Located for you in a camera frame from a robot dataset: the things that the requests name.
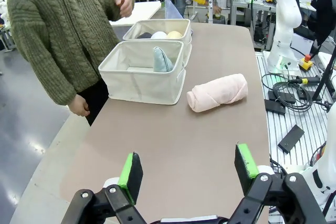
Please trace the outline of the person's left hand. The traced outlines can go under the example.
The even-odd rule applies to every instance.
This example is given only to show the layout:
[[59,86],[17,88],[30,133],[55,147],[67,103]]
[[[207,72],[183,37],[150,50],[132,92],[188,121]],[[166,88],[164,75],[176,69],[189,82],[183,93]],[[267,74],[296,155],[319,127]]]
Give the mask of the person's left hand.
[[120,16],[122,18],[129,17],[133,11],[133,0],[114,0],[115,4],[120,9]]

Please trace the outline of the person's right hand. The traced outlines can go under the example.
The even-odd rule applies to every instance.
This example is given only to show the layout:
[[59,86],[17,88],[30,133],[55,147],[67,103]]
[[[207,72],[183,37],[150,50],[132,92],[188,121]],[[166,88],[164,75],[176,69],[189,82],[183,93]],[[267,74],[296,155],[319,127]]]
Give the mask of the person's right hand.
[[76,94],[74,99],[68,104],[68,108],[73,114],[78,116],[88,116],[90,114],[86,100],[78,94]]

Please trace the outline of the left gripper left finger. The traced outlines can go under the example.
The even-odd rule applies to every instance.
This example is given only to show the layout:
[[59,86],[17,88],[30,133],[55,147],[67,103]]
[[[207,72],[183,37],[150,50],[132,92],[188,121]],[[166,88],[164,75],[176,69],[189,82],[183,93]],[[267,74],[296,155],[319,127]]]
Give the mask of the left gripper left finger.
[[62,223],[104,223],[116,217],[119,223],[146,223],[135,207],[143,169],[136,152],[130,153],[116,184],[104,186],[94,193],[78,190],[62,219]]

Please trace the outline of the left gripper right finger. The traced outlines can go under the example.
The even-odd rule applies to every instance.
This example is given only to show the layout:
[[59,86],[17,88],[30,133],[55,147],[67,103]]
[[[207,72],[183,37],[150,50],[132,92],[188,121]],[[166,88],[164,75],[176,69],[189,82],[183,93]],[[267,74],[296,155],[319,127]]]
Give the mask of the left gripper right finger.
[[247,144],[237,144],[234,160],[244,198],[228,223],[257,223],[265,206],[273,206],[284,223],[326,223],[306,180],[299,173],[261,173]]

